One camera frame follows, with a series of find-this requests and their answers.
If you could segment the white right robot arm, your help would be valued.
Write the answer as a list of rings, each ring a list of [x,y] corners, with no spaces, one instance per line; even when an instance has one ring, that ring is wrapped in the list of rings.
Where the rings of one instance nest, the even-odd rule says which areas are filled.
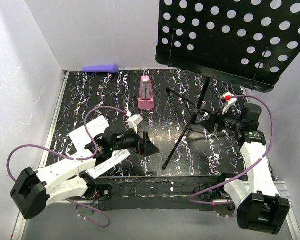
[[[280,196],[269,169],[265,135],[258,130],[262,108],[245,103],[239,115],[231,112],[232,101],[212,114],[202,123],[208,130],[231,130],[235,134],[240,153],[247,169],[249,187],[243,178],[223,173],[217,186],[206,185],[204,198],[209,201],[218,198],[232,201],[238,226],[241,229],[277,235],[290,211],[289,200]]]

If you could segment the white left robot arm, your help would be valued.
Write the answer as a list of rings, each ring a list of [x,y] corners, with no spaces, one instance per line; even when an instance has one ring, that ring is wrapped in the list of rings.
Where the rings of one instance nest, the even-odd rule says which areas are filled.
[[[97,176],[88,170],[101,170],[113,157],[126,159],[130,150],[142,157],[160,152],[147,131],[137,133],[132,128],[116,133],[107,128],[84,148],[95,156],[90,160],[64,159],[37,170],[28,167],[20,173],[10,196],[24,219],[32,219],[48,205],[68,198],[103,198],[105,186],[99,185]]]

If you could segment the white sheet music page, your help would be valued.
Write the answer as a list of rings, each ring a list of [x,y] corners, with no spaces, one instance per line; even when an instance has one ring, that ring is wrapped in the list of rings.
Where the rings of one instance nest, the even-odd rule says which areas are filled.
[[[104,116],[99,116],[87,123],[87,129],[93,137],[103,134],[109,126],[110,125]],[[95,146],[84,126],[70,132],[68,135],[77,150],[77,153],[72,155],[73,158],[81,159],[90,157],[95,152]],[[98,152],[94,158],[96,166],[86,171],[94,179],[105,174],[131,155],[127,149],[113,150],[112,147],[106,146],[106,140],[103,137],[99,137],[95,141],[98,146]]]

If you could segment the aluminium front rail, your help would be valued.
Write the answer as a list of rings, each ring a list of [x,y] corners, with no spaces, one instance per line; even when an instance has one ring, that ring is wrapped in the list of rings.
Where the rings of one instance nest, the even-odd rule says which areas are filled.
[[[282,198],[287,198],[287,199],[290,198],[288,189],[287,189],[284,181],[274,181],[273,183]]]

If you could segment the black folding music stand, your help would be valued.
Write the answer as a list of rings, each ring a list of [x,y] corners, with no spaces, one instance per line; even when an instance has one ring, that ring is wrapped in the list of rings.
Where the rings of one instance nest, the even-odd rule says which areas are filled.
[[[212,79],[271,92],[300,53],[300,0],[162,0],[155,60]]]

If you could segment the pink metronome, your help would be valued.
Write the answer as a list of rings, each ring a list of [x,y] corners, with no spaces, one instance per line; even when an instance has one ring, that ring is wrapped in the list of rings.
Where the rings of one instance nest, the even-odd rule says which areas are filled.
[[[138,108],[140,110],[153,110],[154,103],[154,91],[151,79],[148,75],[141,77],[139,96],[138,96]]]

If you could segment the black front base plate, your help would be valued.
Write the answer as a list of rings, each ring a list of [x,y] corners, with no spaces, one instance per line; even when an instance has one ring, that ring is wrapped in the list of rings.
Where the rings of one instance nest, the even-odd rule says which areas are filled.
[[[99,177],[96,179],[97,183],[109,187],[109,194],[100,199],[99,208],[103,211],[212,211],[212,205],[190,202],[189,196],[200,187],[215,185],[218,180],[218,175]]]

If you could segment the aluminium rail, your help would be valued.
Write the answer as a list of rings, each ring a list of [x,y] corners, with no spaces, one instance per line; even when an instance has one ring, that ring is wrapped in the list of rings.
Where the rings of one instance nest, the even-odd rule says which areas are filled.
[[[282,198],[287,198],[287,199],[290,198],[288,189],[287,189],[284,181],[274,181],[273,183]]]
[[[58,96],[56,106],[55,106],[55,109],[54,109],[53,118],[52,118],[50,129],[49,129],[49,132],[48,132],[47,140],[46,140],[45,146],[44,146],[47,149],[50,149],[51,144],[52,144],[53,135],[54,135],[54,131],[55,131],[57,121],[58,121],[58,116],[59,116],[61,104],[62,104],[62,101],[63,101],[65,89],[66,89],[66,86],[67,86],[69,73],[70,73],[69,71],[64,71],[63,72],[63,81],[62,81],[61,89],[60,89],[59,96]],[[40,163],[39,163],[39,168],[44,168],[46,166],[48,157],[49,157],[49,152],[44,151],[42,153],[42,157],[41,157],[41,160],[40,160]]]

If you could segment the aluminium left side rail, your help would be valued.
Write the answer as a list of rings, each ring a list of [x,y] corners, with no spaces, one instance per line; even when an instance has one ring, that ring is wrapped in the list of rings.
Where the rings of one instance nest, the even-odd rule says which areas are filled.
[[[60,89],[59,96],[58,96],[56,106],[55,106],[55,109],[54,109],[53,118],[52,118],[50,129],[49,129],[49,132],[48,132],[47,140],[46,140],[45,146],[44,146],[47,149],[50,149],[51,144],[52,144],[53,135],[54,135],[54,131],[55,131],[57,121],[58,121],[58,116],[59,116],[61,104],[62,104],[62,101],[63,101],[65,89],[66,89],[66,86],[67,86],[69,73],[70,73],[69,71],[64,71],[63,72],[63,81],[62,81],[61,89]],[[42,157],[41,157],[41,160],[40,160],[40,163],[39,163],[39,168],[44,168],[46,166],[48,157],[49,157],[49,152],[44,151],[42,153]]]

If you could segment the purple cylindrical case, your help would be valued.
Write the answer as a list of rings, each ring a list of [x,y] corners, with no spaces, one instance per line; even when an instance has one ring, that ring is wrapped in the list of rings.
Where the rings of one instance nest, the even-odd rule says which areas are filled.
[[[117,65],[104,65],[104,66],[88,66],[82,69],[85,73],[117,73],[119,67]]]

